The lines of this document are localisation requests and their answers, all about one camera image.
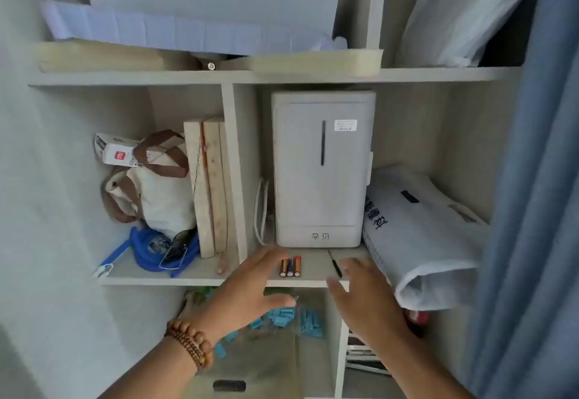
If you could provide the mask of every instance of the right hand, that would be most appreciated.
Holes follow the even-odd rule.
[[[348,327],[369,346],[385,338],[402,338],[409,329],[394,292],[371,259],[344,259],[340,266],[350,279],[350,292],[333,277],[329,293]]]

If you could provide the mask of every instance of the left hand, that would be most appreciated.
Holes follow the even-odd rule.
[[[267,246],[259,249],[215,290],[193,319],[196,330],[201,330],[214,346],[221,338],[248,325],[271,309],[291,308],[295,299],[285,293],[264,296],[267,279],[283,259],[285,249]]]

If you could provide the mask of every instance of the brown bag handle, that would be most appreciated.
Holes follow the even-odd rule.
[[[130,223],[137,220],[136,216],[131,216],[122,211],[119,207],[119,204],[116,203],[114,198],[107,192],[106,184],[111,180],[113,176],[119,174],[123,171],[128,170],[128,167],[113,167],[111,173],[105,178],[105,180],[101,183],[101,198],[103,199],[103,204],[105,206],[106,212],[111,216],[114,220],[118,220],[121,223]],[[138,200],[138,206],[140,209],[141,200]]]
[[[147,149],[149,149],[149,147],[161,146],[164,142],[170,140],[174,136],[183,141],[185,140],[180,133],[171,131],[170,129],[152,133],[134,148],[133,156],[139,163],[159,176],[186,177],[189,174],[187,155],[185,155],[185,153],[183,153],[183,151],[177,146],[171,147],[165,152],[170,159],[175,161],[177,166],[151,164],[147,159]]]

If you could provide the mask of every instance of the white plastic bag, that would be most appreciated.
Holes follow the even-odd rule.
[[[488,225],[427,176],[400,167],[374,170],[366,195],[364,243],[400,306],[439,310],[469,304]]]
[[[476,66],[519,0],[417,0],[396,66]]]
[[[147,160],[147,150],[162,152]],[[140,167],[114,168],[101,186],[105,208],[116,220],[144,219],[147,225],[174,239],[196,226],[193,191],[185,140],[174,131],[153,133],[133,151]]]

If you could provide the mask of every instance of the orange battery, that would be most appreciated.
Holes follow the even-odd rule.
[[[288,274],[288,259],[284,259],[281,261],[280,277],[285,277],[287,274]]]
[[[302,257],[296,256],[293,259],[293,275],[294,277],[300,277],[302,275]]]

